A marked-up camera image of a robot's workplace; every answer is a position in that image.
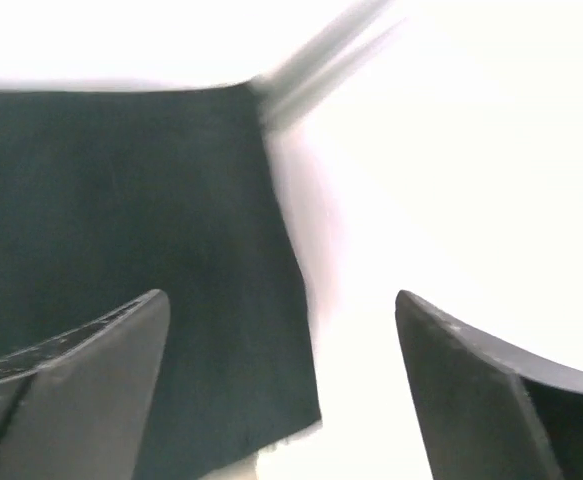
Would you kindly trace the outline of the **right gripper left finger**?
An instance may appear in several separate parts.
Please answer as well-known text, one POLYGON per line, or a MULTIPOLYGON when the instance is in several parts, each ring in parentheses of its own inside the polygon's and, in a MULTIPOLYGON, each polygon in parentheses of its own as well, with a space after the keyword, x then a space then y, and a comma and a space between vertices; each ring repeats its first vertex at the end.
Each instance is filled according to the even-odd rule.
POLYGON ((130 479, 170 322, 151 290, 0 358, 0 480, 130 479))

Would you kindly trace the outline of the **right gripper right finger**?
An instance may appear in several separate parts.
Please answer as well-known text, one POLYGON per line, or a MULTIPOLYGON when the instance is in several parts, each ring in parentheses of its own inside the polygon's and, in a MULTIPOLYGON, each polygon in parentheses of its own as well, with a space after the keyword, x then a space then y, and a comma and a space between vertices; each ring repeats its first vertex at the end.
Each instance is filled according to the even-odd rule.
POLYGON ((583 371, 405 290, 395 321, 434 478, 583 480, 583 371))

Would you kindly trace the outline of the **black t shirt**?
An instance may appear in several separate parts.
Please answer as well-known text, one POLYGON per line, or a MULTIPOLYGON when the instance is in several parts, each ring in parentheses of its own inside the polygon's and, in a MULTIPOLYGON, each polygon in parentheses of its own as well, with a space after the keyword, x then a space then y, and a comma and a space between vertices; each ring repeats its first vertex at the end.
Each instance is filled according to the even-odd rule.
POLYGON ((171 321, 137 478, 196 479, 319 421, 252 86, 1 92, 0 356, 151 289, 171 321))

